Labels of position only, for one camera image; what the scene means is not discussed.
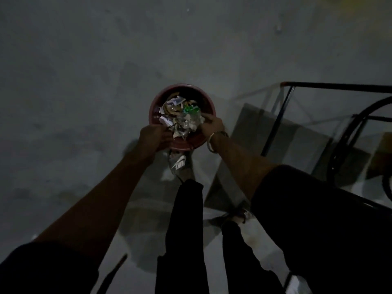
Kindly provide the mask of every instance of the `gold bracelet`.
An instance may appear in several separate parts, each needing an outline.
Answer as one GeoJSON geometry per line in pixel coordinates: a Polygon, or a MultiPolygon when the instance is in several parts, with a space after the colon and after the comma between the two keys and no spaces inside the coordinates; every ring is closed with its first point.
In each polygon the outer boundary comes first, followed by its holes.
{"type": "Polygon", "coordinates": [[[208,137],[208,139],[207,139],[207,148],[208,148],[208,150],[210,152],[214,153],[214,154],[217,154],[218,152],[214,151],[213,148],[211,147],[211,138],[213,137],[213,135],[215,133],[222,133],[226,137],[228,137],[228,133],[226,133],[225,131],[216,131],[216,132],[212,133],[210,137],[208,137]]]}

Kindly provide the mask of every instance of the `concrete floor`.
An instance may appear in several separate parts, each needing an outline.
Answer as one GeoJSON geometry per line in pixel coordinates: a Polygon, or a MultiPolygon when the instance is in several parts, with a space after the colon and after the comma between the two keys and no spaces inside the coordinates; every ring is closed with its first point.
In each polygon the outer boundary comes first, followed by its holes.
{"type": "MultiPolygon", "coordinates": [[[[204,89],[229,133],[245,104],[270,112],[281,81],[390,84],[391,3],[0,0],[0,259],[114,167],[169,84],[204,89]]],[[[338,136],[347,116],[383,97],[298,88],[285,117],[301,129],[278,160],[311,173],[325,146],[321,136],[338,136]]],[[[372,154],[391,129],[370,122],[358,146],[372,154]]],[[[262,144],[249,147],[260,153],[262,144]]],[[[224,188],[235,188],[206,147],[195,151],[194,166],[204,198],[217,172],[224,188]]],[[[348,189],[361,195],[361,179],[348,189]]],[[[159,155],[101,265],[98,284],[124,252],[130,255],[109,293],[153,293],[177,187],[159,155]]],[[[203,218],[221,213],[205,208],[203,218]]],[[[262,227],[250,222],[243,233],[262,265],[283,280],[283,254],[262,227]]],[[[210,293],[227,293],[222,235],[206,225],[204,245],[210,293]]]]}

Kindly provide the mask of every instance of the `leg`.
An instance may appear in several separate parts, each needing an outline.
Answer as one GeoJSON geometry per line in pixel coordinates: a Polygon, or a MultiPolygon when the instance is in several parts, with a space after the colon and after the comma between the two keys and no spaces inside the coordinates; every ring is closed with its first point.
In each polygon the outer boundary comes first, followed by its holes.
{"type": "Polygon", "coordinates": [[[222,234],[229,294],[284,293],[275,273],[264,270],[252,248],[243,241],[237,223],[228,221],[223,224],[222,234]]]}
{"type": "Polygon", "coordinates": [[[155,293],[208,293],[203,254],[203,185],[188,179],[178,190],[166,233],[166,254],[158,257],[155,293]]]}

